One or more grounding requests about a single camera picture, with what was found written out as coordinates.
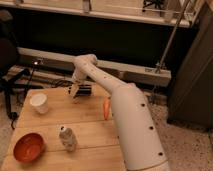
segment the orange bowl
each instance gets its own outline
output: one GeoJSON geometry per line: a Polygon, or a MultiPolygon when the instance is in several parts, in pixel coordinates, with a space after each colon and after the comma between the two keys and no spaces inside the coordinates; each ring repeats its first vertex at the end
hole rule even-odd
{"type": "Polygon", "coordinates": [[[18,140],[13,155],[19,162],[29,163],[39,158],[43,151],[44,140],[42,136],[37,133],[29,133],[18,140]]]}

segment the black chair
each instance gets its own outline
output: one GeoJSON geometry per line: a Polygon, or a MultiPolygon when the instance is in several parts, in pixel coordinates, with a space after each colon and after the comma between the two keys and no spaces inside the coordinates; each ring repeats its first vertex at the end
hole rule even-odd
{"type": "Polygon", "coordinates": [[[15,84],[15,82],[23,75],[30,75],[29,69],[24,69],[9,80],[3,78],[8,73],[8,70],[17,64],[20,59],[20,55],[16,46],[7,39],[0,38],[0,92],[4,92],[6,111],[10,119],[16,119],[17,113],[11,111],[10,95],[14,94],[13,88],[21,88],[27,91],[30,88],[42,88],[41,86],[15,84]]]}
{"type": "Polygon", "coordinates": [[[146,7],[151,5],[155,5],[155,8],[162,9],[162,5],[164,4],[164,0],[144,0],[143,2],[143,11],[145,11],[146,7]]]}

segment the floor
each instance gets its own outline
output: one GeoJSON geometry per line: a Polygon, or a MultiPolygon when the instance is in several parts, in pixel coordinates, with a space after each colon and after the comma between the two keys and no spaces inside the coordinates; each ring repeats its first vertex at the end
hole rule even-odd
{"type": "MultiPolygon", "coordinates": [[[[16,96],[13,96],[12,104],[14,111],[20,113],[21,106],[16,96]]],[[[172,171],[213,170],[213,151],[208,134],[183,124],[168,125],[168,109],[165,105],[150,105],[150,109],[172,171]]],[[[0,93],[0,167],[13,133],[10,123],[6,116],[4,96],[0,93]]]]}

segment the white cup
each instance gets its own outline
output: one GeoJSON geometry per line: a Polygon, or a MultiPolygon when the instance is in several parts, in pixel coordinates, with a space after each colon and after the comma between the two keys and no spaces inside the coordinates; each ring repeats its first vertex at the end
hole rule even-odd
{"type": "Polygon", "coordinates": [[[30,99],[30,104],[41,114],[48,111],[47,96],[44,93],[34,94],[30,99]]]}

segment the metal bar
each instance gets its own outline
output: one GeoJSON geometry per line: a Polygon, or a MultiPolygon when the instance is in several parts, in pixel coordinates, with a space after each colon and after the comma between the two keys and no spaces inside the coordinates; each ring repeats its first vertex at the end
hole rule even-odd
{"type": "Polygon", "coordinates": [[[187,7],[189,2],[190,2],[190,0],[185,0],[184,1],[183,7],[181,8],[181,11],[180,11],[180,15],[178,16],[177,22],[176,22],[176,24],[175,24],[175,26],[173,28],[172,34],[171,34],[171,36],[169,38],[169,41],[167,43],[167,46],[166,46],[166,48],[164,50],[163,56],[162,56],[160,62],[157,64],[156,73],[160,73],[160,70],[161,70],[161,68],[162,68],[162,66],[164,64],[164,61],[165,61],[165,59],[166,59],[166,57],[168,55],[169,49],[170,49],[170,47],[172,45],[172,42],[174,40],[175,34],[177,32],[177,28],[180,25],[181,19],[182,19],[183,15],[184,15],[184,12],[185,12],[186,7],[187,7]]]}

